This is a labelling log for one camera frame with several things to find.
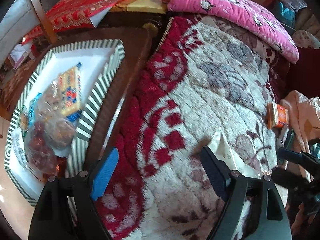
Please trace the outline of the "colourful cracker packet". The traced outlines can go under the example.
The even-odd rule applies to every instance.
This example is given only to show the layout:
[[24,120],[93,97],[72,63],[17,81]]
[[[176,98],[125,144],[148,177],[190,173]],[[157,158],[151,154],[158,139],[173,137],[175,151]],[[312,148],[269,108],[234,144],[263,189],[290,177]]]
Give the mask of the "colourful cracker packet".
[[81,106],[81,77],[80,68],[82,63],[78,62],[58,77],[58,88],[60,90],[60,112],[70,122],[80,118]]

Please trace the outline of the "round biscuit clear packet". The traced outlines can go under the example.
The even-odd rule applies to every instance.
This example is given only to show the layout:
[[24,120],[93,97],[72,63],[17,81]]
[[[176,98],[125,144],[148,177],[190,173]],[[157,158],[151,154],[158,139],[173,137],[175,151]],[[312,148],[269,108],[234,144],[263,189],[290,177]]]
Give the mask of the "round biscuit clear packet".
[[18,126],[21,129],[22,137],[24,138],[28,133],[29,126],[29,112],[25,106],[23,106],[21,110]]

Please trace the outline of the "floral red white blanket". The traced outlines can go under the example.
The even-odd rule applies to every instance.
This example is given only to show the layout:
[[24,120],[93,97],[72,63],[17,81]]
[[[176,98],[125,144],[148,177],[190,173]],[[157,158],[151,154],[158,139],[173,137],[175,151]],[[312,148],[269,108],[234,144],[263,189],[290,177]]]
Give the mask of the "floral red white blanket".
[[276,97],[270,66],[214,16],[175,17],[142,69],[115,146],[119,162],[97,211],[113,239],[205,239],[223,208],[200,162],[215,132],[245,164],[270,173]]

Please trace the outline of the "pink cloth bag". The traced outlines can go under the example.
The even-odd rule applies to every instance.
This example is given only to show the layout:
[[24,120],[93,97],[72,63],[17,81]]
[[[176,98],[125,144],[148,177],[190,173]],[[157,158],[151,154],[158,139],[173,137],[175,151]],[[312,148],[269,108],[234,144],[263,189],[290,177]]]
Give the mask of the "pink cloth bag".
[[295,132],[296,152],[310,152],[309,142],[319,139],[319,97],[307,98],[293,90],[280,101],[289,110],[289,126]]

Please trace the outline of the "orange snack box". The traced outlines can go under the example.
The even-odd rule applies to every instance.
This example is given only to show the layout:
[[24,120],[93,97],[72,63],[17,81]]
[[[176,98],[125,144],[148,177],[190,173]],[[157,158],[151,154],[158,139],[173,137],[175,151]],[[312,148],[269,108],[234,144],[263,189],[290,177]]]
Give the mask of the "orange snack box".
[[289,110],[275,103],[267,104],[267,126],[269,129],[283,128],[289,124]]

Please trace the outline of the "wooden chair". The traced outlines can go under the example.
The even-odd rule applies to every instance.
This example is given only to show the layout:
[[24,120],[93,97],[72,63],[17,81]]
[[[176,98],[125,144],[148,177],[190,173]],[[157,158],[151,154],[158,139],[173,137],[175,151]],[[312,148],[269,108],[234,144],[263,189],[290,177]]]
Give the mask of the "wooden chair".
[[40,0],[1,0],[1,63],[22,37],[38,25],[49,43],[58,41]]

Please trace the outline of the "dark wooden side table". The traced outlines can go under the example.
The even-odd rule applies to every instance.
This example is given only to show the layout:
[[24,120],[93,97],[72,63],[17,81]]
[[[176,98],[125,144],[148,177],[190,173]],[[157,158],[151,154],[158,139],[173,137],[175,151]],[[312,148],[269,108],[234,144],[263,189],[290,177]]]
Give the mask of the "dark wooden side table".
[[116,38],[123,42],[125,57],[110,85],[93,128],[83,165],[86,170],[103,157],[105,150],[110,150],[115,145],[120,123],[139,79],[139,72],[149,57],[152,37],[144,28],[98,28],[69,36],[55,44],[57,47],[72,42]]

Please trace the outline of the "pink penguin pillow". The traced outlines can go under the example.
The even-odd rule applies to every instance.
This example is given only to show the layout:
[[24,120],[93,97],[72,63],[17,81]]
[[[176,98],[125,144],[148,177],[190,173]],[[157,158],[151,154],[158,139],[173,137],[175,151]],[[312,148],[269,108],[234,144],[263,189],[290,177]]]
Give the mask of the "pink penguin pillow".
[[282,24],[252,0],[170,0],[168,10],[223,18],[250,31],[291,63],[299,59],[297,46]]

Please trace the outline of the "red Chinese-lettered snack packet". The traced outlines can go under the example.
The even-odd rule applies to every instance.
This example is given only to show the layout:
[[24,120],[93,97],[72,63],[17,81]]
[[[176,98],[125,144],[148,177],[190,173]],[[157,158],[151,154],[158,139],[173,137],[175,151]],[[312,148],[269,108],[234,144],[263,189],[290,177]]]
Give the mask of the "red Chinese-lettered snack packet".
[[64,178],[65,171],[67,168],[67,158],[66,157],[56,157],[56,172],[55,175],[57,178]]

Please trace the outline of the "clear bag of brown snacks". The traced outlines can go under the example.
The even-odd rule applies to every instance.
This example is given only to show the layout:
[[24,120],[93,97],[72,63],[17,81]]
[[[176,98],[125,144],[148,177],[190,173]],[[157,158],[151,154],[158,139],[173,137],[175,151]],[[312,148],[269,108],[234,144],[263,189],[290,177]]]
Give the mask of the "clear bag of brown snacks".
[[53,80],[36,104],[36,117],[44,122],[44,133],[49,143],[57,149],[68,147],[75,127],[62,113],[62,95],[57,80]]

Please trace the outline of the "light blue sachima packet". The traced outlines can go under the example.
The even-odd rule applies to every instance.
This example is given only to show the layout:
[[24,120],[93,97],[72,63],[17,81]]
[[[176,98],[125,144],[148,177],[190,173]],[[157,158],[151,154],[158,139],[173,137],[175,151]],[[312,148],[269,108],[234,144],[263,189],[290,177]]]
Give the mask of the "light blue sachima packet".
[[37,101],[42,96],[42,93],[38,93],[35,98],[33,98],[29,103],[29,112],[28,112],[28,127],[31,128],[34,125],[36,114],[35,114],[35,108],[37,105]]

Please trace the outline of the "clear zip bag of dates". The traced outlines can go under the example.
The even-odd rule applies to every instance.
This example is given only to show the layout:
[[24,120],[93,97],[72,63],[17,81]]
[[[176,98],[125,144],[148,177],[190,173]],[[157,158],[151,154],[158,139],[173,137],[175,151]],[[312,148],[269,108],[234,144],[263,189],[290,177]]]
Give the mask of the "clear zip bag of dates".
[[57,156],[53,148],[46,143],[44,122],[36,121],[27,142],[26,155],[29,165],[36,171],[48,176],[57,176]]

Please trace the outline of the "green snack packet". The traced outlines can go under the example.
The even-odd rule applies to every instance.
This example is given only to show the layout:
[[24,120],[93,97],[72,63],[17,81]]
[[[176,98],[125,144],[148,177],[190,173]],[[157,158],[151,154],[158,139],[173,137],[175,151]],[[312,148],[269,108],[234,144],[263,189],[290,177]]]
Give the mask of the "green snack packet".
[[294,139],[295,139],[295,132],[293,128],[289,128],[287,136],[283,143],[283,147],[285,149],[292,150]]

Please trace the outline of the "red gold patterned cloth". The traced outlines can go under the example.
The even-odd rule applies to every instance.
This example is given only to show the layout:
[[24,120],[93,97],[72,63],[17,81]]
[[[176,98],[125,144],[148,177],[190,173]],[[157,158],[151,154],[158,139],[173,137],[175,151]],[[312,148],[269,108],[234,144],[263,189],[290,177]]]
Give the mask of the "red gold patterned cloth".
[[95,28],[93,18],[102,12],[165,14],[162,0],[60,0],[45,16],[55,33],[78,28]]

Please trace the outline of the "long white tea packet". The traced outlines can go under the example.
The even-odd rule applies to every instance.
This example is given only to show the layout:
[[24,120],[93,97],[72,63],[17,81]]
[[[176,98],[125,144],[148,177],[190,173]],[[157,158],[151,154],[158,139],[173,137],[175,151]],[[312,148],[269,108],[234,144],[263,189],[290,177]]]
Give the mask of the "long white tea packet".
[[263,175],[271,175],[271,172],[261,172],[247,165],[235,150],[231,148],[221,129],[214,132],[207,146],[218,160],[225,162],[230,170],[238,170],[249,178],[261,178]]

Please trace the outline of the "green striped white box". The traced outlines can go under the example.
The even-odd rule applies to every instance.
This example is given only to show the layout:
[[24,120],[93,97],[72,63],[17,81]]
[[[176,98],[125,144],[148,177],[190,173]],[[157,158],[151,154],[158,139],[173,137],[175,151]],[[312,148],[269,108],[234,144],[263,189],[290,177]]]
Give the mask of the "green striped white box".
[[11,117],[4,168],[35,206],[48,160],[28,148],[35,122],[46,122],[46,139],[66,162],[64,176],[81,171],[98,114],[125,57],[119,39],[73,42],[50,49],[32,72]]

